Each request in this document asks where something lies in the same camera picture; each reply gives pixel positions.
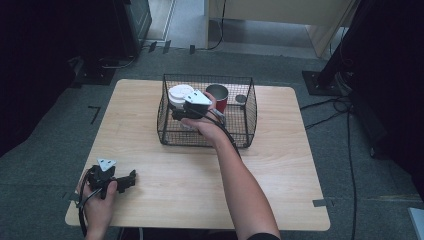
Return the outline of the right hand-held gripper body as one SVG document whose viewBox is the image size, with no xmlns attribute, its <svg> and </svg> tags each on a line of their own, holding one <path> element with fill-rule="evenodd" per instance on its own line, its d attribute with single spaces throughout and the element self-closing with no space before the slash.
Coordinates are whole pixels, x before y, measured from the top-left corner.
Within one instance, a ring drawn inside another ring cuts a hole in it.
<svg viewBox="0 0 424 240">
<path fill-rule="evenodd" d="M 189 119 L 202 118 L 212 105 L 212 101 L 198 89 L 185 96 L 184 100 L 184 117 Z"/>
</svg>

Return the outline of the black stand base plate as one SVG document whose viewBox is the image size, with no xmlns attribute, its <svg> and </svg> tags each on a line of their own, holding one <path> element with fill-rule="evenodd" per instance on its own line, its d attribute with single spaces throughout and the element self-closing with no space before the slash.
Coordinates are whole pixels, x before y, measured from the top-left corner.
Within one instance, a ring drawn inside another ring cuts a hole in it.
<svg viewBox="0 0 424 240">
<path fill-rule="evenodd" d="M 336 73 L 329 83 L 324 83 L 324 78 L 319 72 L 303 71 L 302 77 L 310 95 L 316 96 L 346 96 L 348 90 L 342 84 L 342 76 Z"/>
</svg>

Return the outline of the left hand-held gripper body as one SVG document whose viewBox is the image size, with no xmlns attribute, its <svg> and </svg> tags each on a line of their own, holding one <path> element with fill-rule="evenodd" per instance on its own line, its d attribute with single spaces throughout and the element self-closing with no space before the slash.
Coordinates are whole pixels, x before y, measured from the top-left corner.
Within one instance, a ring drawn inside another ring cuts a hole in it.
<svg viewBox="0 0 424 240">
<path fill-rule="evenodd" d="M 98 159 L 97 162 L 97 165 L 88 170 L 88 182 L 92 191 L 89 197 L 99 194 L 100 198 L 105 200 L 109 195 L 109 184 L 114 180 L 116 161 Z"/>
</svg>

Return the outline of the black wire mesh basket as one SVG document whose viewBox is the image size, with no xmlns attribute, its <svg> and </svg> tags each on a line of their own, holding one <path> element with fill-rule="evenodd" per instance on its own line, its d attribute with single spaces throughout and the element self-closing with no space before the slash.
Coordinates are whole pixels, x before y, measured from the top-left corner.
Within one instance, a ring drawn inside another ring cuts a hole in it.
<svg viewBox="0 0 424 240">
<path fill-rule="evenodd" d="M 227 107 L 223 113 L 226 118 L 226 130 L 234 139 L 238 148 L 248 148 L 254 138 L 257 125 L 257 101 L 254 82 L 251 77 L 233 77 L 216 75 L 164 74 L 162 97 L 157 116 L 157 132 L 163 145 L 206 147 L 208 143 L 196 131 L 185 127 L 172 118 L 168 90 L 179 84 L 187 84 L 204 92 L 211 84 L 220 84 L 229 90 Z M 247 101 L 238 103 L 237 95 L 245 95 Z"/>
</svg>

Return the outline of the black cabinet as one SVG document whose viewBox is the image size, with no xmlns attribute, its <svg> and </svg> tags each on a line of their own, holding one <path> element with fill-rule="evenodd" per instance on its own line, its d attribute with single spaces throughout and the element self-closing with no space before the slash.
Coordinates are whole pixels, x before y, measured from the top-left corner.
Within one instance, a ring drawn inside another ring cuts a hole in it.
<svg viewBox="0 0 424 240">
<path fill-rule="evenodd" d="M 152 17 L 148 0 L 114 0 L 118 36 L 125 57 L 139 55 Z"/>
</svg>

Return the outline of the white cup with lid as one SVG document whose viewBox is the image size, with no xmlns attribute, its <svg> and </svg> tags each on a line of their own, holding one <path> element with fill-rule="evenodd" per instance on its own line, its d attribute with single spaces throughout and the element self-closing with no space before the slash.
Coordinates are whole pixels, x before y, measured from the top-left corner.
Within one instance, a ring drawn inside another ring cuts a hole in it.
<svg viewBox="0 0 424 240">
<path fill-rule="evenodd" d="M 179 84 L 168 90 L 168 98 L 172 113 L 176 113 L 178 110 L 184 109 L 183 105 L 185 103 L 185 97 L 193 91 L 194 89 L 187 84 Z"/>
</svg>

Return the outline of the light wooden cabinet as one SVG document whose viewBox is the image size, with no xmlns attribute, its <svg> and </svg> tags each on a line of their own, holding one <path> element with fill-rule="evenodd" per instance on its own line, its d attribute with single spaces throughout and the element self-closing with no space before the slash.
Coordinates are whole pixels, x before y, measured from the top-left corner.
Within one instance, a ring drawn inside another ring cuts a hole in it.
<svg viewBox="0 0 424 240">
<path fill-rule="evenodd" d="M 204 0 L 206 27 L 212 18 L 279 22 L 306 26 L 317 57 L 322 57 L 342 26 L 348 26 L 360 0 Z"/>
</svg>

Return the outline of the person's right hand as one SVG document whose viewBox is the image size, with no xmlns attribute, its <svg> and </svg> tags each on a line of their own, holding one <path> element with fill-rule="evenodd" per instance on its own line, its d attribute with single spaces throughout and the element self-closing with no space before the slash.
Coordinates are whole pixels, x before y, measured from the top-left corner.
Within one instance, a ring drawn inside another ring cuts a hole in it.
<svg viewBox="0 0 424 240">
<path fill-rule="evenodd" d="M 181 122 L 197 130 L 214 148 L 231 145 L 231 140 L 224 130 L 223 117 L 216 111 L 215 98 L 208 92 L 204 92 L 204 94 L 212 101 L 207 113 L 200 119 L 183 118 Z"/>
</svg>

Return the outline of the dark stand base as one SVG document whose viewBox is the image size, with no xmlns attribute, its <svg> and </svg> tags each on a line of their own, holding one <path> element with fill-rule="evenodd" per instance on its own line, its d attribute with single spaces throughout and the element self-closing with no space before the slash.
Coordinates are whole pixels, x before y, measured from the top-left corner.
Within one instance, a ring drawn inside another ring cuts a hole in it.
<svg viewBox="0 0 424 240">
<path fill-rule="evenodd" d="M 109 86 L 115 74 L 114 69 L 105 68 L 96 59 L 74 57 L 68 63 L 75 73 L 72 88 L 81 88 L 83 85 Z"/>
</svg>

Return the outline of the white box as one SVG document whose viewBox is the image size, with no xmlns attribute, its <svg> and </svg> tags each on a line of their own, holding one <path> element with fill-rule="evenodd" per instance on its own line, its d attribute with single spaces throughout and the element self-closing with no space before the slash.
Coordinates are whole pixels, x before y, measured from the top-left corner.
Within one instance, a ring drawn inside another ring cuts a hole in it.
<svg viewBox="0 0 424 240">
<path fill-rule="evenodd" d="M 411 221 L 418 240 L 424 240 L 424 209 L 409 208 Z"/>
</svg>

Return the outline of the person's left hand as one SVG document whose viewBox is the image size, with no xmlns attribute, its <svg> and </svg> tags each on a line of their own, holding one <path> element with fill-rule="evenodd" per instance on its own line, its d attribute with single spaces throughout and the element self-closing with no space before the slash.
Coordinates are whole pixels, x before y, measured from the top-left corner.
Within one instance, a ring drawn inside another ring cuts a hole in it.
<svg viewBox="0 0 424 240">
<path fill-rule="evenodd" d="M 84 211 L 88 229 L 108 229 L 113 217 L 114 202 L 117 195 L 117 182 L 112 181 L 108 187 L 109 195 L 105 200 L 93 196 L 86 202 Z"/>
</svg>

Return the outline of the red steel tumbler cup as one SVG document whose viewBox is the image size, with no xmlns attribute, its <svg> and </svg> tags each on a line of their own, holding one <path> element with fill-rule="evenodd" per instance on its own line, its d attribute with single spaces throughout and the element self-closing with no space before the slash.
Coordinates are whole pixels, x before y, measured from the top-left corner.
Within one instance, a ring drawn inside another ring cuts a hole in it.
<svg viewBox="0 0 424 240">
<path fill-rule="evenodd" d="M 206 91 L 215 98 L 216 109 L 221 113 L 224 113 L 227 107 L 227 100 L 229 96 L 228 89 L 220 84 L 211 84 L 206 88 Z"/>
</svg>

